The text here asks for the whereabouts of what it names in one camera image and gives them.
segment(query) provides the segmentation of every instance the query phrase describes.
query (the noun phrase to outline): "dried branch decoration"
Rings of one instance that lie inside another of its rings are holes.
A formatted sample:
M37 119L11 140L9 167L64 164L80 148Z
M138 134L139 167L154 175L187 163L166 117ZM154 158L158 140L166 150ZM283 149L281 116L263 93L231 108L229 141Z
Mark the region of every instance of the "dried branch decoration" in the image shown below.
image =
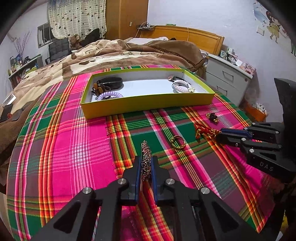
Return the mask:
M22 40L22 43L21 43L21 41L20 41L20 38L17 38L17 39L13 42L13 44L14 44L14 46L15 46L17 52L18 52L18 54L19 54L20 57L21 57L21 59L22 59L22 55L23 55L23 53L24 53L24 49L25 49L25 47L26 47L26 44L28 43L28 40L29 40L30 35L31 35L31 32L28 31L28 32L25 34L25 36L24 36L24 38L23 38L23 40Z

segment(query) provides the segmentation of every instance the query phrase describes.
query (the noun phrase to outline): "wooden door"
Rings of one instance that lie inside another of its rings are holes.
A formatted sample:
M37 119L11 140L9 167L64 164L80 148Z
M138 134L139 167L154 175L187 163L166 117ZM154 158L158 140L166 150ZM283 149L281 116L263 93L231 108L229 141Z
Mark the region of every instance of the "wooden door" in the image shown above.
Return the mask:
M120 11L120 39L135 37L137 25L147 21L148 0L121 0Z
M105 34L105 39L109 39L109 40L119 39L120 3L121 3L121 0L106 1L107 32Z

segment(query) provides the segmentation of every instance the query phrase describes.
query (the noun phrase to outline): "white nightstand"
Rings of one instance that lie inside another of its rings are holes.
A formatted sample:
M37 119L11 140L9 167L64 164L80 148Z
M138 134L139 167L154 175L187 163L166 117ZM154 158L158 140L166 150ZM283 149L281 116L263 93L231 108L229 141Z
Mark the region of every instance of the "white nightstand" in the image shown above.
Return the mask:
M238 106L253 76L221 57L209 54L205 78L207 83Z

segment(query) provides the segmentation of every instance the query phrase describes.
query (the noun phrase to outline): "purple spiral hair tie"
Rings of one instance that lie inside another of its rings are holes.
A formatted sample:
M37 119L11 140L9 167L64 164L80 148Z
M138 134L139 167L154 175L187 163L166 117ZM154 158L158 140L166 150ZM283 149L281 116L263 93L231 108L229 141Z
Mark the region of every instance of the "purple spiral hair tie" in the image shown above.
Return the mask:
M123 95L115 92L115 91L109 91L109 92L104 92L103 94L100 94L98 97L98 100L102 100L103 98L107 97L107 96L115 96L117 98L122 98Z

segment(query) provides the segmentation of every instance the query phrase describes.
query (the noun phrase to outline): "brown blanket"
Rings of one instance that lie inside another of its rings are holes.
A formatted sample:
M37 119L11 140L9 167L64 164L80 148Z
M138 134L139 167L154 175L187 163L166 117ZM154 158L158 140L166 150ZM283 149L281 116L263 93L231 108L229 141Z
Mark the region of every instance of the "brown blanket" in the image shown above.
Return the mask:
M204 58L199 48L186 41L152 41L145 45L127 44L123 40L98 40L59 62L29 73L13 90L17 99L12 113L28 101L35 100L18 121L0 125L0 166L10 158L17 137L34 104L46 88L73 76L102 69L149 64L172 64L196 71Z

